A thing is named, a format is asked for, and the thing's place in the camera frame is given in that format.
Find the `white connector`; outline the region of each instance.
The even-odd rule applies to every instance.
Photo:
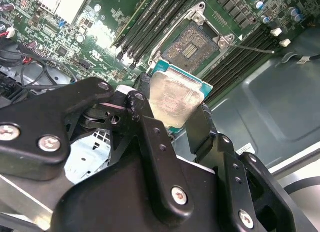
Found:
[[[281,28],[276,28],[271,30],[271,34],[274,35],[275,37],[279,36],[282,33]]]
[[[284,39],[284,40],[282,40],[281,42],[279,42],[279,44],[281,45],[281,46],[283,46],[283,47],[287,47],[287,46],[289,46],[289,44],[291,43],[291,40],[289,39],[289,38],[286,38],[286,39]]]
[[[13,27],[9,27],[6,31],[8,32],[6,38],[13,38],[16,34],[16,30]]]

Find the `capacitor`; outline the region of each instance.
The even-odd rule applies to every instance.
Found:
[[[293,18],[293,20],[294,20],[295,22],[300,22],[304,17],[303,17],[302,14],[298,14],[298,15],[292,17],[292,18]]]
[[[264,24],[267,24],[270,22],[270,17],[267,17],[265,15],[261,16],[261,21],[264,23]]]
[[[0,12],[8,12],[16,9],[15,5],[13,3],[6,3],[2,4],[0,6]]]
[[[299,9],[298,8],[294,8],[294,7],[290,7],[288,9],[288,14],[294,17],[294,16],[299,14]]]
[[[256,2],[254,3],[254,7],[255,7],[256,9],[261,9],[263,6],[264,6],[263,1],[256,1]]]
[[[26,45],[28,48],[33,49],[36,46],[38,46],[38,42],[37,41],[31,41]]]
[[[76,37],[76,40],[78,43],[83,43],[85,41],[86,37],[83,34],[78,34]]]
[[[96,4],[95,6],[94,6],[94,10],[98,13],[98,12],[101,12],[101,10],[102,10],[102,7],[101,7],[101,5],[100,4]]]

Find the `gray metal panel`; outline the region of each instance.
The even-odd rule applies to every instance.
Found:
[[[320,53],[320,29],[309,29],[290,49]],[[249,142],[268,167],[320,141],[320,60],[304,65],[271,59],[213,107],[217,129],[238,150]]]

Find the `screw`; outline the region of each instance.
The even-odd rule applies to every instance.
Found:
[[[139,98],[140,100],[144,100],[145,99],[145,97],[141,93],[136,93],[135,96],[137,98]]]
[[[185,205],[188,201],[186,193],[179,187],[173,187],[171,194],[177,204]]]
[[[11,141],[18,138],[20,130],[13,125],[1,125],[0,126],[0,140]]]
[[[200,21],[200,17],[199,16],[196,16],[195,18],[194,18],[194,21],[197,23],[197,22],[199,22]]]
[[[101,87],[102,89],[105,89],[105,90],[109,89],[108,83],[105,83],[105,82],[100,82],[99,87]]]
[[[230,139],[227,136],[222,136],[223,140],[227,143],[230,143]]]
[[[39,140],[38,146],[45,152],[56,152],[58,149],[60,149],[61,143],[53,136],[45,136]]]
[[[255,225],[254,221],[252,220],[250,215],[244,210],[239,211],[239,218],[247,228],[250,228],[250,229],[254,228],[254,225]]]
[[[257,159],[252,154],[249,154],[249,157],[253,162],[257,162]]]

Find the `red wire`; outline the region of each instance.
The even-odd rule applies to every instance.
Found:
[[[4,32],[4,33],[0,33],[0,37],[2,37],[3,35],[8,35],[9,32]]]

